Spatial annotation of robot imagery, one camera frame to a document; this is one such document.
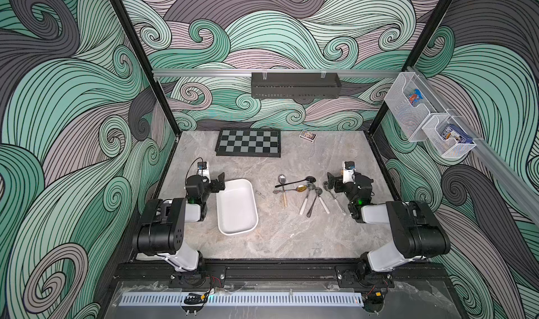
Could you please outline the wooden handle steel spoon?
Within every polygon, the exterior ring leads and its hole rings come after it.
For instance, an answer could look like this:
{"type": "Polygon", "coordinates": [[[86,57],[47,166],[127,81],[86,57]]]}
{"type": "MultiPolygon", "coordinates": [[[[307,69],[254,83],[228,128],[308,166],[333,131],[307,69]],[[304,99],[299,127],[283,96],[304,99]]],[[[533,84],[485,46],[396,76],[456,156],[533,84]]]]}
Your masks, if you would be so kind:
{"type": "Polygon", "coordinates": [[[285,191],[285,187],[284,187],[286,185],[286,176],[285,175],[279,175],[278,181],[279,181],[280,187],[282,189],[282,198],[283,198],[284,207],[288,208],[288,201],[287,201],[287,198],[286,198],[286,191],[285,191]]]}

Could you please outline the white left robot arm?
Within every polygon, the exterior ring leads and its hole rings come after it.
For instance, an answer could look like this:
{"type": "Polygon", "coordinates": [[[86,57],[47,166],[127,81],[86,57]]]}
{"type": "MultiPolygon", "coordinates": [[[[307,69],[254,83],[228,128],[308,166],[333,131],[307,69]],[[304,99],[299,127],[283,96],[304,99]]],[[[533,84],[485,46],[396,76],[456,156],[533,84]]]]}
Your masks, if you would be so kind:
{"type": "Polygon", "coordinates": [[[214,180],[192,175],[185,180],[185,189],[182,198],[147,202],[133,235],[137,260],[163,260],[181,273],[203,267],[202,253],[184,242],[185,225],[205,220],[209,196],[225,189],[225,173],[214,180]]]}

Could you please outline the black spoon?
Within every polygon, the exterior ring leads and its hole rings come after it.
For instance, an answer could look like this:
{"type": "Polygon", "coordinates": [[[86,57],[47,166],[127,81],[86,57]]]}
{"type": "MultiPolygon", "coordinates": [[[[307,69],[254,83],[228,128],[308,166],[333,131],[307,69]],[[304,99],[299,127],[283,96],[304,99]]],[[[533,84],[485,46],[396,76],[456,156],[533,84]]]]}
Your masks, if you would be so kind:
{"type": "Polygon", "coordinates": [[[309,183],[315,183],[317,180],[315,177],[313,176],[307,176],[306,178],[302,179],[302,180],[297,180],[297,181],[294,181],[294,182],[288,182],[286,180],[286,176],[285,175],[280,175],[278,177],[278,182],[279,184],[275,186],[275,188],[280,188],[280,187],[284,187],[286,185],[290,185],[290,184],[298,184],[298,183],[301,183],[301,182],[309,182],[309,183]]]}

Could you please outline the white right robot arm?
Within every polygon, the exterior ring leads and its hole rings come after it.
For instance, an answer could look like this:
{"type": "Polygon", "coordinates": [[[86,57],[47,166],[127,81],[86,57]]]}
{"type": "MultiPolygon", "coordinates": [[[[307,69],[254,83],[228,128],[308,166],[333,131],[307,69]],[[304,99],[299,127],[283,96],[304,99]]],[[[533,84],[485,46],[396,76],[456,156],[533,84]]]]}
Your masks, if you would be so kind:
{"type": "Polygon", "coordinates": [[[372,204],[373,180],[354,170],[344,170],[338,177],[328,173],[327,182],[329,190],[345,194],[353,220],[390,227],[388,243],[362,254],[360,274],[388,273],[413,261],[449,253],[449,236],[425,201],[372,204]]]}

